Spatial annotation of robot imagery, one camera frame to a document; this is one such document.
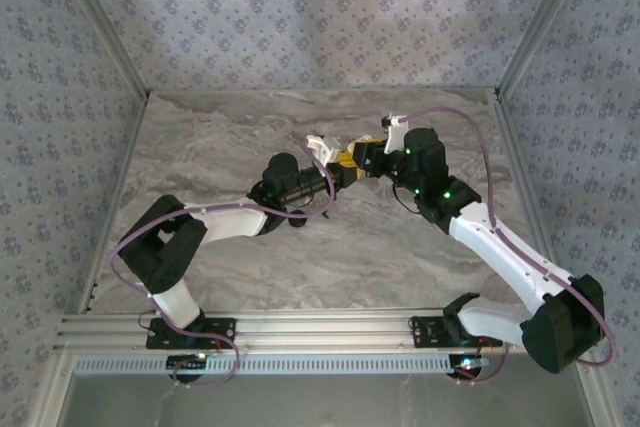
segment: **marble surface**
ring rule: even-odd
[[[338,137],[346,145],[361,135],[381,135],[380,117],[389,111],[436,105],[458,107],[480,124],[493,163],[498,215],[527,238],[487,91],[254,91],[151,96],[109,248],[163,194],[193,203],[236,200],[277,152],[291,152],[301,167],[308,166],[299,147],[307,134]],[[436,129],[447,147],[450,172],[485,197],[478,141],[464,120],[439,113],[416,125]],[[412,205],[410,195],[404,199]],[[325,201],[319,195],[306,209]],[[269,235],[207,244],[196,254],[187,284],[209,311],[438,307],[468,291],[516,301],[472,251],[404,210],[386,179],[364,179],[340,192],[329,217],[302,229],[284,223]],[[103,264],[91,313],[147,309],[146,300],[118,283]],[[117,266],[126,271],[120,259]]]

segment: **gray marble tabletop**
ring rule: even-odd
[[[151,96],[109,249],[163,194],[192,203],[237,200],[260,179],[277,152],[291,152],[301,166],[310,165],[300,148],[307,134],[337,137],[346,145],[361,135],[382,135],[383,114],[438,105],[458,107],[479,123],[490,149],[498,215],[527,239],[488,91],[254,91]],[[438,113],[413,126],[436,129],[447,147],[450,172],[484,198],[484,164],[466,122]],[[412,205],[410,195],[403,198]],[[318,195],[306,210],[323,202],[326,196]],[[117,267],[133,279],[120,259]],[[310,220],[301,229],[285,223],[269,235],[201,247],[186,281],[208,311],[438,307],[469,291],[516,301],[472,251],[400,206],[386,179],[364,179],[340,192],[329,219]],[[147,301],[118,283],[106,265],[94,295],[91,313],[148,308]]]

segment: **patterned wallpaper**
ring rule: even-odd
[[[138,106],[75,0],[2,0],[0,425],[79,294]]]
[[[495,85],[540,0],[101,0],[147,87]]]
[[[508,100],[553,242],[603,284],[611,368],[640,426],[640,0],[567,0]]]

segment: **floral wallpaper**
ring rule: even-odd
[[[2,0],[0,425],[77,308],[140,105],[75,0]]]
[[[508,99],[556,251],[606,292],[611,368],[640,426],[640,2],[567,0]]]
[[[101,0],[150,90],[497,84],[540,0]]]

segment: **wall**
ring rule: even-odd
[[[75,0],[2,0],[0,425],[22,425],[139,104]]]
[[[630,425],[640,425],[639,7],[567,0],[508,99],[560,260],[605,288]]]
[[[101,0],[150,90],[498,82],[540,0]]]

